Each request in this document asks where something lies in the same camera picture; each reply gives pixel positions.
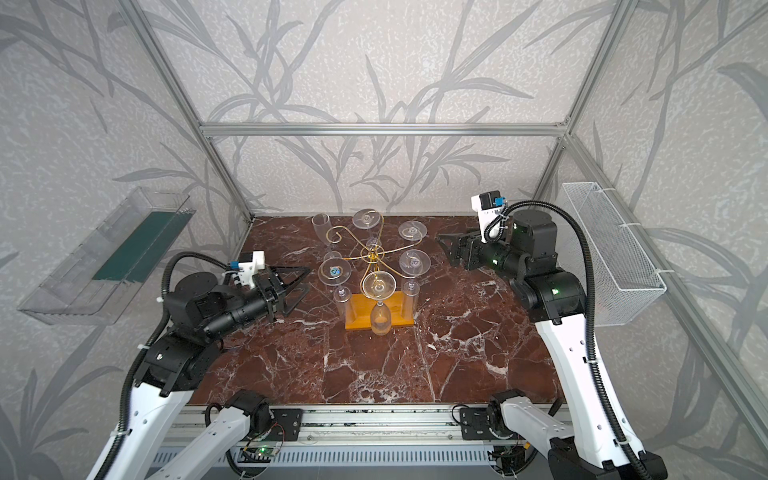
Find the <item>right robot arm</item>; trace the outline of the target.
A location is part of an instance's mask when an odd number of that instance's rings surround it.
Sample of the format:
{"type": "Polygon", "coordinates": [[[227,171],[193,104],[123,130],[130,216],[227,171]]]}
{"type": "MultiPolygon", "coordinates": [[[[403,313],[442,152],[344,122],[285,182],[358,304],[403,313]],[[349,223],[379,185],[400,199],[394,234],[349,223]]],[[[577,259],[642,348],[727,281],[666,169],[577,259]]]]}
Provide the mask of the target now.
{"type": "Polygon", "coordinates": [[[601,360],[591,252],[578,223],[546,202],[514,205],[501,218],[506,240],[485,239],[476,231],[440,234],[438,243],[451,265],[488,267],[508,281],[553,360],[571,423],[510,390],[491,397],[491,428],[528,441],[546,456],[555,479],[667,478],[664,460],[647,450],[631,427],[601,360]],[[581,244],[584,281],[558,265],[554,214],[571,225],[581,244]]]}

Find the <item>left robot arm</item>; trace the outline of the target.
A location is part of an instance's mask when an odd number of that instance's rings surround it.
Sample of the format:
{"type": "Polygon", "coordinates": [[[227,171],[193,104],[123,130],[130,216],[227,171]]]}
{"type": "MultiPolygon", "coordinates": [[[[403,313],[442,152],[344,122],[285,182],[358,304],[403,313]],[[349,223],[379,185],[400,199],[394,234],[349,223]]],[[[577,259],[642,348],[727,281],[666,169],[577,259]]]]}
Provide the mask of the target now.
{"type": "Polygon", "coordinates": [[[139,348],[120,394],[119,417],[89,476],[143,479],[170,427],[213,363],[224,339],[250,325],[288,316],[309,291],[307,267],[268,267],[253,288],[227,285],[198,272],[176,285],[163,277],[163,315],[139,348]]]}

